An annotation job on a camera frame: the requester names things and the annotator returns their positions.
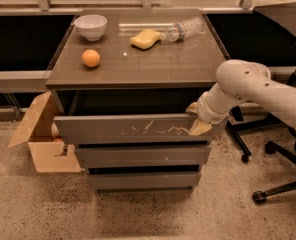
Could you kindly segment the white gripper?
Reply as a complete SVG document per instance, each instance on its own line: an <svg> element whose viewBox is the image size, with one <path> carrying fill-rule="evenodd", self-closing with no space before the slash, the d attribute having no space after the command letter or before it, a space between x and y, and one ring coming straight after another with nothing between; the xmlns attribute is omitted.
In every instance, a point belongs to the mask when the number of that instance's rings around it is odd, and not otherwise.
<svg viewBox="0 0 296 240"><path fill-rule="evenodd" d="M227 96L222 92L204 92L196 102L191 103L185 110L188 114L197 114L190 136L199 136L212 129L212 124L219 124L228 117Z"/></svg>

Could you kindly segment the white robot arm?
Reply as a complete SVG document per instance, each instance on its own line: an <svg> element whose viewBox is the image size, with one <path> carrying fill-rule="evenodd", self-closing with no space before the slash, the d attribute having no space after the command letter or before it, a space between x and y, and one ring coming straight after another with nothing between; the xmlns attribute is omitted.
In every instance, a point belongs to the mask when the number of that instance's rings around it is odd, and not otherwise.
<svg viewBox="0 0 296 240"><path fill-rule="evenodd" d="M296 130L296 88L271 79L263 64L243 60L223 62L216 71L216 84L186 111L197 115L188 134L198 136L228 117L229 111L253 101Z"/></svg>

